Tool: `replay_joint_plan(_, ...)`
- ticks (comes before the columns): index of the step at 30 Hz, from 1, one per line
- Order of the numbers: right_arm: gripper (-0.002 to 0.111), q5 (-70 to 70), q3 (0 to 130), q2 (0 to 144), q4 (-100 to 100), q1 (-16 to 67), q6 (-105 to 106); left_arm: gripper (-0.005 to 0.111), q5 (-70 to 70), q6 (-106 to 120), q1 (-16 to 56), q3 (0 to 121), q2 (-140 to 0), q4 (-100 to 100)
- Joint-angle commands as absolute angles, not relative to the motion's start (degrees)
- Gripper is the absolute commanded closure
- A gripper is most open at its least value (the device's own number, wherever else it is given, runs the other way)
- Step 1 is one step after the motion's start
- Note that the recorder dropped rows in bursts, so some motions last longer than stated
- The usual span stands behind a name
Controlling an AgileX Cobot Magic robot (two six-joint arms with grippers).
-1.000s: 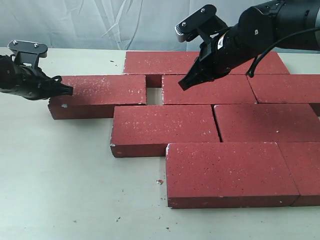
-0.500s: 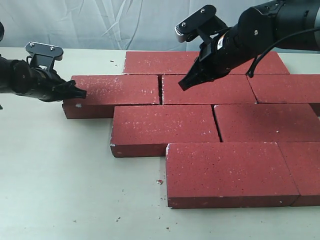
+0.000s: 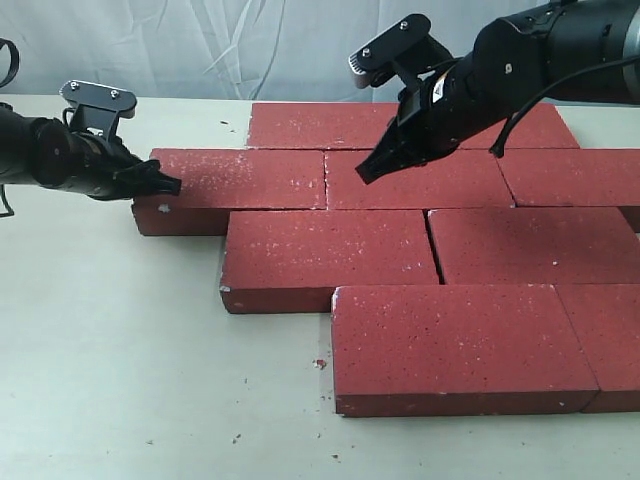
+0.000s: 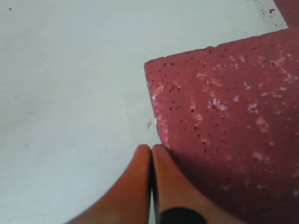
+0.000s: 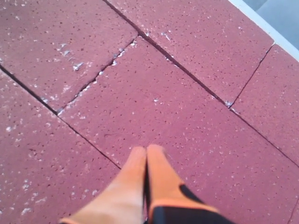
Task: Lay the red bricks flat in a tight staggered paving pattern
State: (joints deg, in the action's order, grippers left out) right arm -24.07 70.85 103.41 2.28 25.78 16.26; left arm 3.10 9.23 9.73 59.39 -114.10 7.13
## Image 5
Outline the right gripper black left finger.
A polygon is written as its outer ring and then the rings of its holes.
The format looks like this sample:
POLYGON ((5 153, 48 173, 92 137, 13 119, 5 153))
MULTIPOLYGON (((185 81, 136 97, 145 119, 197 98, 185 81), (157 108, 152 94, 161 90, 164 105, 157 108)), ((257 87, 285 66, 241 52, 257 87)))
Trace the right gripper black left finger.
POLYGON ((134 147, 119 174, 90 203, 61 224, 142 224, 146 150, 134 147))

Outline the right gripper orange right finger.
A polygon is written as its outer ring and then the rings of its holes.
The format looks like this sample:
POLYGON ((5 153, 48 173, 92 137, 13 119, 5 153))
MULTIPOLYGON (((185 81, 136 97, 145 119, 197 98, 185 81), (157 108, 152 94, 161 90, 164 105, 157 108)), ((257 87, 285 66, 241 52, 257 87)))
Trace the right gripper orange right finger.
POLYGON ((231 223, 190 191, 168 162, 162 146, 147 147, 146 181, 149 224, 231 223))

